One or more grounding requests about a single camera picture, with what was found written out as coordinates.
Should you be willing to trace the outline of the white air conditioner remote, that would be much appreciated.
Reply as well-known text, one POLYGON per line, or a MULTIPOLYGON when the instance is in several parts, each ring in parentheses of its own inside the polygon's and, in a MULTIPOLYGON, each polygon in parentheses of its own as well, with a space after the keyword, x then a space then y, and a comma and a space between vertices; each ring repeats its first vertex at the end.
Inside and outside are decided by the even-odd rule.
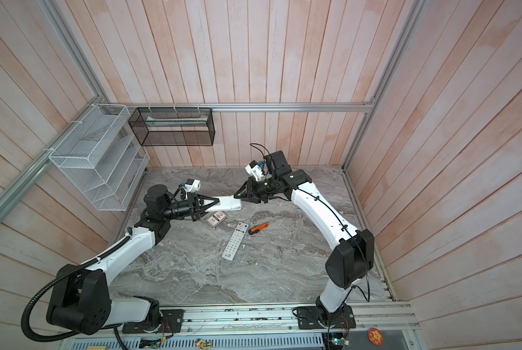
POLYGON ((217 196, 220 199, 220 211, 238 211, 242 208, 241 200, 229 196, 217 196))

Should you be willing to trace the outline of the orange black screwdriver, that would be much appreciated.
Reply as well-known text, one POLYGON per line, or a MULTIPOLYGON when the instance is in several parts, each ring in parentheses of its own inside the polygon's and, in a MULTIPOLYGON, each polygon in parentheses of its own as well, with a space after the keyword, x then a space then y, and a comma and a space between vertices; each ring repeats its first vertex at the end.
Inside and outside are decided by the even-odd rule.
POLYGON ((263 223, 263 224, 260 224, 260 225, 256 225, 255 227, 251 227, 248 230, 248 233, 249 233, 250 236, 252 236, 252 235, 254 235, 256 233, 261 232, 261 230, 266 229, 268 226, 269 226, 269 223, 263 223))

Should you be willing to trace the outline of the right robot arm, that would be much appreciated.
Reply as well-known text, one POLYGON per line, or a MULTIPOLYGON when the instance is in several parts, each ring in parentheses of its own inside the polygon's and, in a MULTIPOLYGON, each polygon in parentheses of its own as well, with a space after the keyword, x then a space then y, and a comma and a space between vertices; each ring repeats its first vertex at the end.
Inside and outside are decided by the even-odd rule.
POLYGON ((249 177, 234 198, 266 204, 283 195, 304 212, 329 244, 332 252, 325 263, 329 281, 316 300, 316 307, 325 316, 337 313, 355 282, 373 268, 374 235, 349 223, 304 170, 291 168, 283 152, 264 155, 261 162, 253 160, 245 170, 249 177))

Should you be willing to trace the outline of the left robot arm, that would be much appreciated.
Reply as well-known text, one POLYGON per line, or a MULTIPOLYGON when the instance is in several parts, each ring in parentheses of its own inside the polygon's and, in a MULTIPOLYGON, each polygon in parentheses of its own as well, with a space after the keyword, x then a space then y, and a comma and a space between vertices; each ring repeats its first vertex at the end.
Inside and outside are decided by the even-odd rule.
POLYGON ((147 333, 161 327, 157 300, 139 296, 113 299, 109 286, 135 259, 167 236, 172 221, 198 221, 220 199, 181 189, 171 193, 165 185, 154 185, 144 203, 139 221, 119 242, 81 265, 65 265, 58 271, 49 288, 49 324, 86 335, 114 325, 135 324, 147 333))

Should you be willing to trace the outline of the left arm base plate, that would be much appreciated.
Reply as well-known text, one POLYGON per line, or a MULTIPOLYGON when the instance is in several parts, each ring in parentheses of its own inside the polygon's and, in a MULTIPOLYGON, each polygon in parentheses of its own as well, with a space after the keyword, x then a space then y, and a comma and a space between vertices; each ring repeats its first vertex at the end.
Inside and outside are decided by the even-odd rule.
POLYGON ((160 309, 142 322, 127 322, 122 326, 122 333, 180 333, 184 321, 183 309, 160 309))

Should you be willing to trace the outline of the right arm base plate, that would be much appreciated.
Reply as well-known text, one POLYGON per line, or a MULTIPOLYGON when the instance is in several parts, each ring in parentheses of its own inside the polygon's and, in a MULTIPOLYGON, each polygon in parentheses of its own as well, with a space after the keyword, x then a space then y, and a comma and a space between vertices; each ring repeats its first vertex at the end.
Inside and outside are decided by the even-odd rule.
POLYGON ((297 325, 301 330, 356 328, 352 308, 346 304, 333 313, 319 306, 299 306, 293 309, 292 314, 296 317, 297 325))

